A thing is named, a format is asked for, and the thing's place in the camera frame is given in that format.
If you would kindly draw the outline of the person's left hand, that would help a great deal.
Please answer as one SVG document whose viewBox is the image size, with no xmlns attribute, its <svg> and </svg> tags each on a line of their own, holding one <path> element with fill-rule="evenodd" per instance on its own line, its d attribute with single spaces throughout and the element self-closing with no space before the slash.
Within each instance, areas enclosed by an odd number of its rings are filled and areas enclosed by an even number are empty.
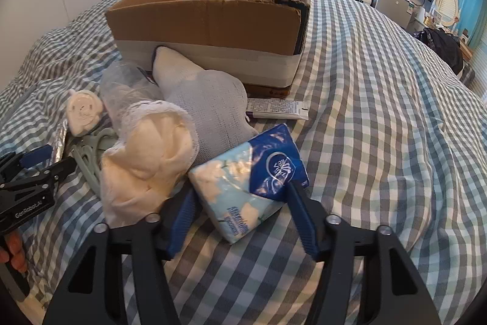
<svg viewBox="0 0 487 325">
<path fill-rule="evenodd" d="M 6 244 L 6 248 L 1 247 L 1 263 L 10 263 L 14 270 L 25 274 L 27 271 L 27 261 L 20 232 L 14 230 L 5 236 L 1 236 L 1 242 Z"/>
</svg>

